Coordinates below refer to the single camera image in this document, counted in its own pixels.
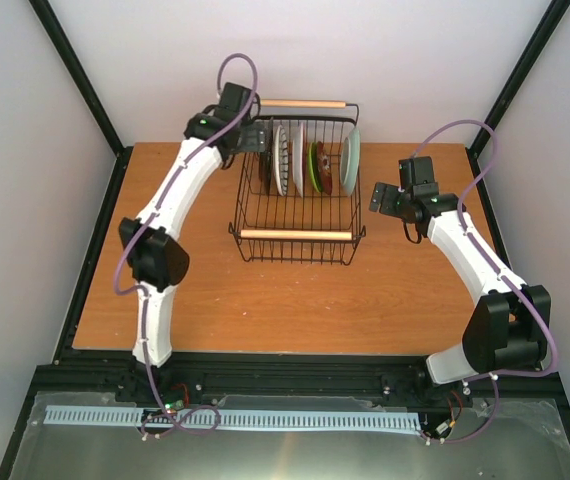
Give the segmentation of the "dark red flower plate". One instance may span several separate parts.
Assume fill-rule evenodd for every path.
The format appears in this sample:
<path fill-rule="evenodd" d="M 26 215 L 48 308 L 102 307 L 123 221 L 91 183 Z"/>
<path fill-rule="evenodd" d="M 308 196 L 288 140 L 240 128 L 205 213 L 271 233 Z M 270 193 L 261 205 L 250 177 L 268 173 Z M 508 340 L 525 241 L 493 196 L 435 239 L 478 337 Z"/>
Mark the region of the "dark red flower plate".
<path fill-rule="evenodd" d="M 329 155 L 325 150 L 325 145 L 323 142 L 317 143 L 316 153 L 317 153 L 317 166 L 318 166 L 322 191 L 325 194 L 330 195 L 333 190 L 331 161 Z"/>

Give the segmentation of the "black rimmed beige plate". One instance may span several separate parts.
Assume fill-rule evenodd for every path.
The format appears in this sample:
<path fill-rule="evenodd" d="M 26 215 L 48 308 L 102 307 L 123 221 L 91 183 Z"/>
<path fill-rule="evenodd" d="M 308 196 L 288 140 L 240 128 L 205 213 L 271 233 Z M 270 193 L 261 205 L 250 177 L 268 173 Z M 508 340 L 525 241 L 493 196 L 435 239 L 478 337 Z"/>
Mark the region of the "black rimmed beige plate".
<path fill-rule="evenodd" d="M 261 181 L 261 191 L 265 195 L 270 194 L 272 179 L 272 147 L 273 147 L 273 123 L 266 124 L 266 146 L 259 155 L 259 177 Z"/>

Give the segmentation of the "green striped rim plate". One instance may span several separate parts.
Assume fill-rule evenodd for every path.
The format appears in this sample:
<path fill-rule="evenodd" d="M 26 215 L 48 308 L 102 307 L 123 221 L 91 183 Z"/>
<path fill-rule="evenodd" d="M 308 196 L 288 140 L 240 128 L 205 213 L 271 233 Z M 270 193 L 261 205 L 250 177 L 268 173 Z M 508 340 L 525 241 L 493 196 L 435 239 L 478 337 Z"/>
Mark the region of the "green striped rim plate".
<path fill-rule="evenodd" d="M 288 140 L 282 125 L 274 130 L 273 137 L 273 168 L 276 188 L 280 196 L 288 192 L 289 163 Z"/>

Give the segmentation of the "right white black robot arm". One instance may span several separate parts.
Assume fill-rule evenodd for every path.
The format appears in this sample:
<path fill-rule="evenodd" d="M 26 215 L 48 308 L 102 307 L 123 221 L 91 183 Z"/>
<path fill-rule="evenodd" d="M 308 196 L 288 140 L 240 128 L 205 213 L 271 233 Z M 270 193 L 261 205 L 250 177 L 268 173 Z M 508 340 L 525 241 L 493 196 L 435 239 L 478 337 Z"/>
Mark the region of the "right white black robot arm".
<path fill-rule="evenodd" d="M 399 163 L 398 185 L 375 185 L 370 208 L 392 216 L 427 239 L 450 262 L 463 281 L 474 310 L 459 344 L 425 360 L 434 385 L 502 375 L 543 377 L 557 366 L 549 329 L 551 296 L 529 285 L 489 247 L 464 204 L 442 193 L 429 157 Z"/>

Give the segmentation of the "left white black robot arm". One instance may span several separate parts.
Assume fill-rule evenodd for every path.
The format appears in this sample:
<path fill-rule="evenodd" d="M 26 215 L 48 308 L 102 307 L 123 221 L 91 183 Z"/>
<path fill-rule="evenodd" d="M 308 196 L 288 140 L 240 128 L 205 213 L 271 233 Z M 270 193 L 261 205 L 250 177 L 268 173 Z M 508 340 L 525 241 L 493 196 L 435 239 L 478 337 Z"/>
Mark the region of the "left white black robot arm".
<path fill-rule="evenodd" d="M 172 353 L 173 303 L 189 268 L 189 255 L 179 245 L 182 226 L 206 181 L 237 149 L 255 96 L 254 88 L 226 83 L 218 103 L 188 121 L 176 159 L 152 199 L 135 218 L 125 217 L 119 224 L 123 254 L 114 282 L 129 266 L 134 285 L 114 290 L 138 297 L 133 355 L 154 367 L 140 375 L 137 388 L 151 402 L 166 400 L 173 390 L 172 376 L 157 367 Z"/>

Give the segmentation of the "plain lime green plate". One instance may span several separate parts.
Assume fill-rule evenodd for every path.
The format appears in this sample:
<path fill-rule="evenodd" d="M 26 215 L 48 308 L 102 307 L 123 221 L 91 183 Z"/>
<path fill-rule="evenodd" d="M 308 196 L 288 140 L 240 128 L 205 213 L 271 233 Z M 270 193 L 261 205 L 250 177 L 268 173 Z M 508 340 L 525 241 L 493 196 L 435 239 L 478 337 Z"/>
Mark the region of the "plain lime green plate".
<path fill-rule="evenodd" d="M 310 175 L 310 181 L 317 193 L 322 192 L 322 185 L 319 177 L 318 165 L 317 165 L 317 156 L 316 156 L 316 142 L 311 142 L 308 148 L 308 155 L 307 155 L 307 166 L 308 172 Z"/>

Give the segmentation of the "mint green flower plate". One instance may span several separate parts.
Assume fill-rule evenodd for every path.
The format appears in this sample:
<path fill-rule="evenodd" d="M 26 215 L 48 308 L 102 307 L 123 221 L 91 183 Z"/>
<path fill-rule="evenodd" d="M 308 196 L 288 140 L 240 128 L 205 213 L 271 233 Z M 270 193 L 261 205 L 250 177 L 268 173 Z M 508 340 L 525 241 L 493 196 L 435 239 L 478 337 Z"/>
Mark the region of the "mint green flower plate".
<path fill-rule="evenodd" d="M 340 182 L 346 196 L 351 196 L 356 186 L 361 152 L 358 128 L 353 128 L 343 142 L 340 159 Z"/>

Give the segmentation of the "red and teal flower plate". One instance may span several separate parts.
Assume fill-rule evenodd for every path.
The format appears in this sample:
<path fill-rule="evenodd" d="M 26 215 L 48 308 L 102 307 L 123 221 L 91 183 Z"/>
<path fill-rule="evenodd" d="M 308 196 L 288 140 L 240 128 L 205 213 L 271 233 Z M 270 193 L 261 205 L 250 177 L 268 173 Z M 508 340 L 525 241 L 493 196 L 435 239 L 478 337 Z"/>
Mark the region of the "red and teal flower plate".
<path fill-rule="evenodd" d="M 300 123 L 293 136 L 292 141 L 292 170 L 293 181 L 296 191 L 300 197 L 304 196 L 304 147 L 305 147 L 305 125 Z"/>

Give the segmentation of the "black wire dish rack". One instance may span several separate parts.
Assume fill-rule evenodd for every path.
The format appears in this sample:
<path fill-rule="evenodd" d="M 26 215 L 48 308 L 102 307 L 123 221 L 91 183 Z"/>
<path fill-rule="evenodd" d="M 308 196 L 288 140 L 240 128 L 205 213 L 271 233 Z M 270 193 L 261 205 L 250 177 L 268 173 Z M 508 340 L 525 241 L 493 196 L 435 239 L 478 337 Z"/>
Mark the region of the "black wire dish rack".
<path fill-rule="evenodd" d="M 228 230 L 245 261 L 309 262 L 348 265 L 366 235 L 362 222 L 360 164 L 356 186 L 346 196 L 340 182 L 340 159 L 344 139 L 358 128 L 360 108 L 345 101 L 264 100 L 253 115 L 254 122 L 282 125 L 288 140 L 289 180 L 286 196 L 278 194 L 274 168 L 270 194 L 261 191 L 260 153 L 245 153 Z M 304 196 L 293 181 L 292 141 L 297 126 L 305 125 Z M 311 142 L 323 142 L 330 157 L 333 190 L 317 193 L 307 166 Z"/>

